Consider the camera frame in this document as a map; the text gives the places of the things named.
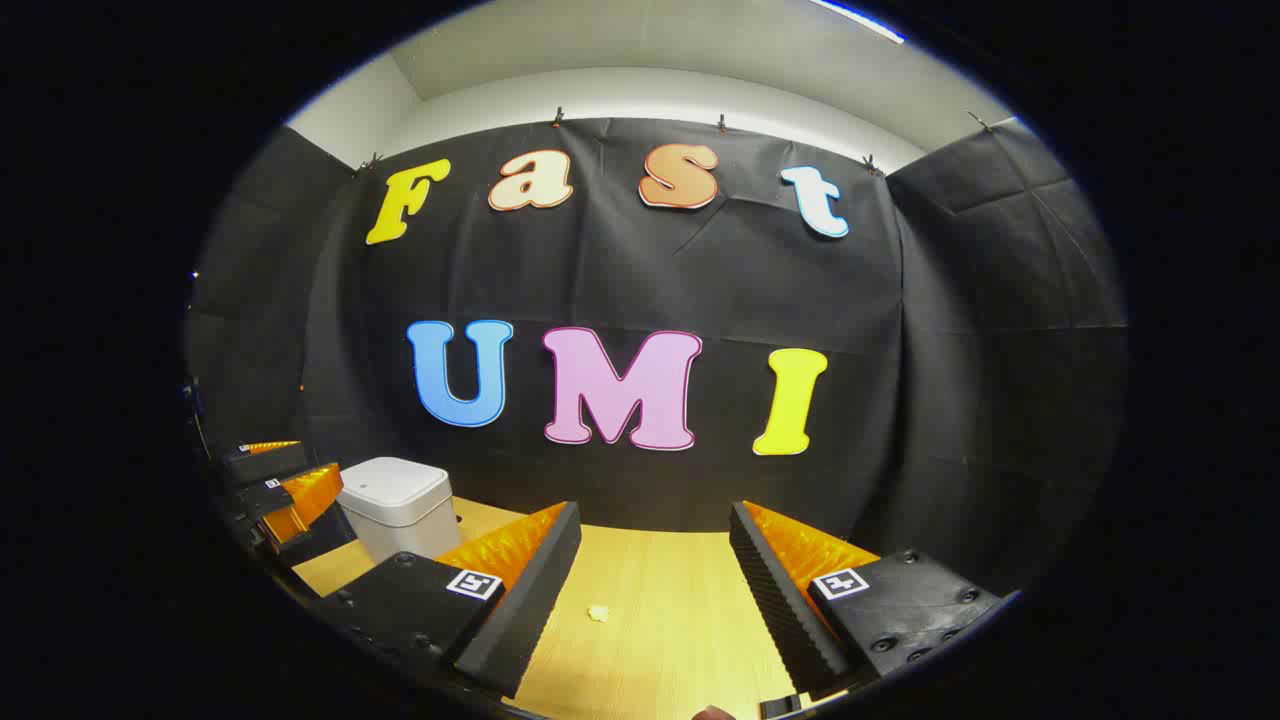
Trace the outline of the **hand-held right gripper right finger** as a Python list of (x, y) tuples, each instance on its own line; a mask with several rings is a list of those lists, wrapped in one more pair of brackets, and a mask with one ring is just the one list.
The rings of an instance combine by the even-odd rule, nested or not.
[(730, 546), (795, 687), (855, 691), (991, 619), (1004, 597), (908, 548), (878, 556), (749, 501)]

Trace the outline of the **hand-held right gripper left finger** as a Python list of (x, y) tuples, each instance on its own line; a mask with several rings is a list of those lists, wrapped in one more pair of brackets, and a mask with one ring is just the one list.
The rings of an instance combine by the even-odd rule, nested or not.
[(399, 551), (317, 612), (415, 679), (512, 698), (576, 559), (580, 518), (566, 501), (438, 559)]

